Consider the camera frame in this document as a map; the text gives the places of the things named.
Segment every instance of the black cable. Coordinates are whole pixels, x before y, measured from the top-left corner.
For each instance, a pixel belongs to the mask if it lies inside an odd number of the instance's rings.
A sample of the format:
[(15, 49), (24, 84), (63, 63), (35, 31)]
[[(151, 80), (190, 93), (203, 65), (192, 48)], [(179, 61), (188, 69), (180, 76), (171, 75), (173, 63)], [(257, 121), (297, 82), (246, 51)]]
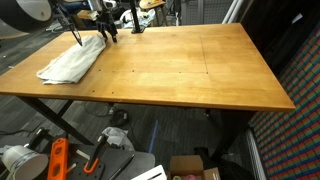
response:
[(90, 112), (90, 111), (87, 109), (87, 107), (86, 107), (86, 106), (87, 106), (87, 103), (88, 103), (88, 102), (86, 102), (86, 103), (84, 104), (84, 111), (85, 111), (86, 113), (91, 114), (91, 115), (96, 116), (96, 117), (106, 117), (106, 116), (108, 115), (108, 111), (107, 111), (105, 114), (103, 114), (103, 115), (94, 114), (94, 113)]
[(21, 129), (21, 130), (18, 130), (18, 131), (13, 131), (13, 132), (0, 131), (0, 135), (13, 135), (13, 134), (21, 133), (21, 132), (27, 132), (27, 133), (30, 134), (33, 131), (29, 131), (29, 130), (25, 130), (25, 129)]
[(136, 137), (134, 135), (133, 125), (131, 124), (131, 122), (129, 120), (129, 113), (123, 109), (115, 110), (111, 119), (110, 119), (111, 126), (120, 128), (127, 123), (129, 123), (129, 126), (130, 126), (133, 144), (137, 145), (141, 151), (147, 152), (147, 150), (136, 140)]

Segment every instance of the plaid fabric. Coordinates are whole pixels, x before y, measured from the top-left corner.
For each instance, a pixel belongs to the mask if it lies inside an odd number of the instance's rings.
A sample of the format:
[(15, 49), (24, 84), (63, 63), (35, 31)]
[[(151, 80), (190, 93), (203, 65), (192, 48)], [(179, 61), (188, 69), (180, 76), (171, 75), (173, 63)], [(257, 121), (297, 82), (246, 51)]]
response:
[(320, 23), (279, 78), (291, 113), (257, 113), (250, 122), (270, 179), (320, 179)]

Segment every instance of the black stand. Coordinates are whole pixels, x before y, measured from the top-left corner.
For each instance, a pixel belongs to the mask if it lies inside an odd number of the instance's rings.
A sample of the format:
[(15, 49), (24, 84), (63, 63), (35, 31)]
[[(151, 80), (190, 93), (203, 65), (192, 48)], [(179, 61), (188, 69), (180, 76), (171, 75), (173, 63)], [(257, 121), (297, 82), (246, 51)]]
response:
[(139, 25), (136, 5), (134, 3), (134, 0), (130, 0), (130, 7), (131, 7), (131, 13), (132, 13), (133, 22), (134, 22), (134, 27), (133, 27), (131, 33), (132, 34), (143, 33), (145, 27)]
[(223, 134), (211, 160), (219, 161), (222, 155), (228, 152), (234, 140), (248, 127), (248, 122), (255, 113), (255, 111), (221, 110)]

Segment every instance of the orange tool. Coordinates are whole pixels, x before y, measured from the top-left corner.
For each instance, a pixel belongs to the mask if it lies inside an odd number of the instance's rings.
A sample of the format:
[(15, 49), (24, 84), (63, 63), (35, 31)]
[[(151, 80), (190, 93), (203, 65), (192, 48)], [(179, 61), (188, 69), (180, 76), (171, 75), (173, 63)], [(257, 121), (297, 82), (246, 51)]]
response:
[(52, 144), (47, 180), (67, 179), (68, 139), (59, 138)]
[(98, 141), (96, 145), (93, 148), (93, 151), (90, 154), (90, 159), (86, 163), (86, 165), (83, 168), (83, 171), (87, 174), (91, 174), (95, 168), (97, 167), (97, 164), (99, 162), (99, 152), (101, 150), (104, 150), (104, 145), (107, 143), (107, 137), (105, 135), (101, 135), (98, 138)]

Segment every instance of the table top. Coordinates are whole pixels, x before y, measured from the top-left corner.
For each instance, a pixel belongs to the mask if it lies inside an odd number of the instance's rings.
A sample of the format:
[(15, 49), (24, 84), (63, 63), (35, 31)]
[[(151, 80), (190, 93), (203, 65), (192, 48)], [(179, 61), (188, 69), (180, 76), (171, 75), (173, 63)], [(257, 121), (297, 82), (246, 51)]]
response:
[(118, 32), (118, 43), (107, 42), (78, 84), (43, 85), (36, 77), (77, 43), (66, 32), (0, 76), (0, 94), (253, 111), (295, 108), (241, 24)]
[(166, 2), (164, 2), (164, 1), (157, 1), (157, 2), (152, 3), (152, 4), (148, 4), (148, 2), (151, 2), (151, 0), (141, 0), (140, 3), (139, 3), (139, 6), (142, 9), (152, 9), (152, 8), (155, 8), (155, 7), (158, 7), (158, 6), (166, 4)]

